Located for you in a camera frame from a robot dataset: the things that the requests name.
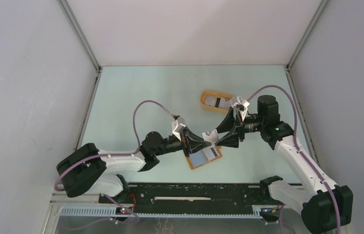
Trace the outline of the silver VIP card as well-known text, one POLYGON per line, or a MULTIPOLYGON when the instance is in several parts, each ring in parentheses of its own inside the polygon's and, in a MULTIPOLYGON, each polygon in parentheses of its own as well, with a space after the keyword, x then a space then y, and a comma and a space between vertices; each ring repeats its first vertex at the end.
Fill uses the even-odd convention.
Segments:
POLYGON ((203 132, 202 137, 205 141, 210 142, 211 145, 215 145, 216 142, 219 140, 218 131, 213 129, 211 131, 203 132))

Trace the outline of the silver magnetic stripe card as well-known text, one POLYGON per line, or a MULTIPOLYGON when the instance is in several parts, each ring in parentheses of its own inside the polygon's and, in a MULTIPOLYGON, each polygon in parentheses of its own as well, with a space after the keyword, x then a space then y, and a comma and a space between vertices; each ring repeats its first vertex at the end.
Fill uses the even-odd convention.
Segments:
POLYGON ((215 147, 208 147, 205 148, 203 151, 208 161, 214 160, 215 158, 219 157, 219 153, 215 147))

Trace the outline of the orange leather card holder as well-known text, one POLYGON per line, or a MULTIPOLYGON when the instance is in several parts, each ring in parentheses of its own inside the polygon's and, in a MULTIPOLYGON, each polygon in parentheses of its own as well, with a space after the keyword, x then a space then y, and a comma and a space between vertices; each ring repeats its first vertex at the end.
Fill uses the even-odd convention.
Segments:
POLYGON ((204 154, 204 151, 201 150, 201 151, 198 151, 192 155, 190 155, 189 158, 186 158, 187 162, 188 162, 188 165, 190 167, 191 170, 194 170, 194 169, 197 169, 201 166, 204 166, 208 163, 211 163, 217 159, 220 159, 222 157, 222 153, 221 153, 221 147, 220 146, 216 146, 215 147, 219 153, 219 157, 218 158, 215 158, 214 160, 211 160, 211 161, 208 161, 208 159, 206 158, 205 154, 204 154))

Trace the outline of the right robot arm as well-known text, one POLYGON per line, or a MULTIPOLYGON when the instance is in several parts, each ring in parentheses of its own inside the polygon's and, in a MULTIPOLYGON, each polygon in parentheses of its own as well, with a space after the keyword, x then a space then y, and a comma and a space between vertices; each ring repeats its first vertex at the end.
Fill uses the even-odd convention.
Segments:
POLYGON ((353 192, 339 186, 308 155, 296 136, 296 129, 281 120, 274 96, 257 99, 257 113, 248 112, 249 102, 240 97, 230 99, 225 119, 216 128, 225 135, 217 146, 237 148, 245 134, 259 132, 270 148, 292 169, 304 190, 294 188, 279 176, 260 181, 259 199, 266 204, 277 200, 297 212, 312 234, 322 234, 351 223, 353 192))

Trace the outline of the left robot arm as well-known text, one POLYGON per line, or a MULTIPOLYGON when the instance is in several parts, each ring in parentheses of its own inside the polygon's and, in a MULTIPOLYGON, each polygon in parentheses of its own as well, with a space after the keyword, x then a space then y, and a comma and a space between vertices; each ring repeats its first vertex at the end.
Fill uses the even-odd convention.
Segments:
POLYGON ((149 132, 136 153, 109 152, 99 150, 95 144, 87 143, 57 166, 59 174, 55 190, 65 191, 68 197, 77 197, 86 192, 106 194, 117 203, 127 201, 129 189, 121 172, 145 172, 159 164, 158 156, 182 151, 186 157, 211 143, 192 133, 187 127, 179 136, 162 137, 158 132, 149 132))

